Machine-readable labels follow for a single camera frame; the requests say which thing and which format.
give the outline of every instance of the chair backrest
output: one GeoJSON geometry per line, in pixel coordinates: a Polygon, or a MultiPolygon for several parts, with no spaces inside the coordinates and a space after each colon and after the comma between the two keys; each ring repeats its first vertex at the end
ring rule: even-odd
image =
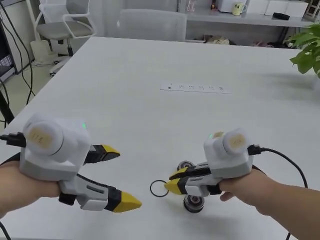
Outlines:
{"type": "Polygon", "coordinates": [[[186,40],[187,15],[179,12],[124,9],[118,22],[119,37],[171,42],[186,40]]]}
{"type": "Polygon", "coordinates": [[[90,0],[66,0],[66,9],[70,14],[87,14],[90,0]]]}
{"type": "Polygon", "coordinates": [[[180,0],[123,0],[124,9],[153,9],[176,12],[180,0]]]}

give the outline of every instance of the green plant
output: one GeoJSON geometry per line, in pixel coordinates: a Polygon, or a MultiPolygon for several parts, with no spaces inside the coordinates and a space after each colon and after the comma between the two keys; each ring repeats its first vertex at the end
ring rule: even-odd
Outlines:
{"type": "Polygon", "coordinates": [[[302,48],[290,61],[297,65],[300,73],[305,74],[313,68],[320,78],[320,24],[312,24],[304,32],[288,39],[294,47],[302,48]]]}

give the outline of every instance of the metal ring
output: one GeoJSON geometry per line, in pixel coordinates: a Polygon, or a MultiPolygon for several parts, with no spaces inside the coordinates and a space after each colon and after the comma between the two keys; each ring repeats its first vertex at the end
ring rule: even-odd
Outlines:
{"type": "Polygon", "coordinates": [[[153,185],[154,183],[157,183],[157,182],[161,182],[161,183],[165,183],[165,184],[167,183],[167,182],[164,181],[164,180],[155,180],[155,181],[153,181],[153,182],[150,184],[150,188],[149,188],[151,194],[152,194],[153,196],[157,197],[157,198],[163,198],[163,197],[167,196],[168,193],[169,193],[169,190],[168,190],[165,194],[163,194],[163,195],[154,194],[154,192],[152,191],[152,185],[153,185]]]}

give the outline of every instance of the yellow fingertip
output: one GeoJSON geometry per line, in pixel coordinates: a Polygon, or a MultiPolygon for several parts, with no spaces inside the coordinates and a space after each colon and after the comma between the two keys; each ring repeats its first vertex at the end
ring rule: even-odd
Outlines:
{"type": "Polygon", "coordinates": [[[164,187],[171,193],[174,193],[177,195],[182,195],[182,193],[178,187],[179,180],[180,180],[180,178],[168,181],[167,183],[164,184],[164,187]]]}
{"type": "Polygon", "coordinates": [[[176,175],[176,174],[180,174],[180,173],[184,173],[185,171],[187,171],[188,166],[181,168],[180,170],[176,171],[174,174],[172,174],[170,177],[176,175]]]}
{"type": "Polygon", "coordinates": [[[123,213],[130,210],[138,209],[142,206],[142,203],[131,194],[122,191],[121,202],[113,210],[114,213],[123,213]]]}
{"type": "Polygon", "coordinates": [[[115,150],[113,147],[109,145],[102,145],[102,147],[104,148],[104,150],[106,150],[107,153],[115,153],[120,155],[120,152],[118,152],[117,150],[115,150]]]}

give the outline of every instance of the power strip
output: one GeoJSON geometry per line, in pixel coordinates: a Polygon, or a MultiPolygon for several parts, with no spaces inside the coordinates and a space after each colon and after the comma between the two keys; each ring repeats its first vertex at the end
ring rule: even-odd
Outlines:
{"type": "Polygon", "coordinates": [[[177,84],[177,83],[164,83],[161,85],[160,90],[198,92],[198,93],[210,93],[210,94],[231,94],[231,92],[226,90],[224,87],[194,85],[194,84],[177,84]]]}

